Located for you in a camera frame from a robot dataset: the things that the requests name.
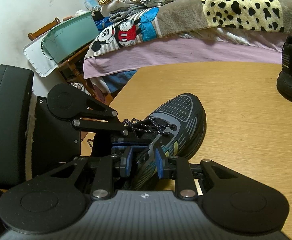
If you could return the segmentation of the cartoon patchwork blanket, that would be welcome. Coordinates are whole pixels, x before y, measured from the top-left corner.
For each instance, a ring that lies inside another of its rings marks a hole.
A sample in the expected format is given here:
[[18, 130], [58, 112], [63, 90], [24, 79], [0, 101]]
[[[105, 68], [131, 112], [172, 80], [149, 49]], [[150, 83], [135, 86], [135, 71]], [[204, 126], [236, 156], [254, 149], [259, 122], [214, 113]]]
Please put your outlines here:
[[207, 28], [292, 34], [292, 0], [177, 0], [103, 29], [86, 57]]

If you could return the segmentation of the wooden side table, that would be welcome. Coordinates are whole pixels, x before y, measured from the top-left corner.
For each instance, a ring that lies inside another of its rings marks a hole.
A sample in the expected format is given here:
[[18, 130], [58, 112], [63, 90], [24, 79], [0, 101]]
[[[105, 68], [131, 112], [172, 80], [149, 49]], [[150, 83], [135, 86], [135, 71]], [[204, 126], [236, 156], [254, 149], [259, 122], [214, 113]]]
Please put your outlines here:
[[[48, 33], [53, 27], [61, 24], [62, 22], [56, 17], [53, 22], [50, 22], [43, 26], [41, 29], [38, 29], [34, 33], [28, 33], [28, 38], [31, 41], [37, 41], [45, 34]], [[83, 77], [83, 58], [86, 55], [89, 44], [85, 44], [75, 52], [67, 56], [62, 62], [57, 64], [56, 69], [66, 80], [67, 83], [76, 83], [82, 85], [84, 91], [89, 92], [91, 96], [95, 99], [102, 101], [103, 103], [109, 105], [113, 101], [113, 97], [108, 94], [103, 94], [98, 87], [92, 85], [90, 80], [85, 80]]]

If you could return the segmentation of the black speckled shoelace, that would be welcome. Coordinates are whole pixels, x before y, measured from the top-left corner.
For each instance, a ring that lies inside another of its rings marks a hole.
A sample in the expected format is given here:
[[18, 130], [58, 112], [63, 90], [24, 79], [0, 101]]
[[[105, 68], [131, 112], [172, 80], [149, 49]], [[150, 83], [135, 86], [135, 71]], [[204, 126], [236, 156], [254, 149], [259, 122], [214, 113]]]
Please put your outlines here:
[[103, 148], [111, 149], [111, 137], [135, 137], [151, 139], [152, 142], [156, 137], [164, 137], [164, 139], [172, 139], [177, 133], [178, 127], [161, 118], [153, 116], [147, 117], [144, 120], [133, 118], [131, 120], [125, 119], [122, 123], [129, 132], [128, 136], [122, 134], [111, 134], [110, 132], [95, 133], [92, 139], [87, 139], [87, 144], [92, 151], [98, 151]]

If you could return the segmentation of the purple bed sheet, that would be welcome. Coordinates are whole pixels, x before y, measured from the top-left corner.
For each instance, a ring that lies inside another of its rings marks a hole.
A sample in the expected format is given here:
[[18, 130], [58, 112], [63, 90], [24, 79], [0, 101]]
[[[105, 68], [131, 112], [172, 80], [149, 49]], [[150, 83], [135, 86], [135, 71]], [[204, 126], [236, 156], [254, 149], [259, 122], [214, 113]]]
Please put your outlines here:
[[86, 79], [162, 64], [238, 61], [281, 62], [284, 33], [213, 28], [175, 34], [121, 48], [101, 56], [86, 56]]

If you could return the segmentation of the white tray lid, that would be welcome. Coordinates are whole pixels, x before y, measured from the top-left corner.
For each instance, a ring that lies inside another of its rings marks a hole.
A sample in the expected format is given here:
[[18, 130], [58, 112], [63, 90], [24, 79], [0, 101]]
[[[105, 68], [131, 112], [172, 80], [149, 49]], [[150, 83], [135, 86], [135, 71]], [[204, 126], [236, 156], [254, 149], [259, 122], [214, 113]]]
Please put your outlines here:
[[42, 48], [42, 40], [46, 36], [47, 34], [39, 36], [23, 48], [24, 56], [40, 77], [47, 77], [57, 69], [57, 63]]

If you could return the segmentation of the teal storage bin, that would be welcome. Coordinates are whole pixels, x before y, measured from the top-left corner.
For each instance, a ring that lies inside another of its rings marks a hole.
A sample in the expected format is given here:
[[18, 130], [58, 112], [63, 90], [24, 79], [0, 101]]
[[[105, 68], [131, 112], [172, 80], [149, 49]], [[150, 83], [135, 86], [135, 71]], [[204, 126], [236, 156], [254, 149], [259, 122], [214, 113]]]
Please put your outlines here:
[[48, 31], [41, 41], [47, 59], [60, 63], [99, 35], [91, 12], [85, 12]]

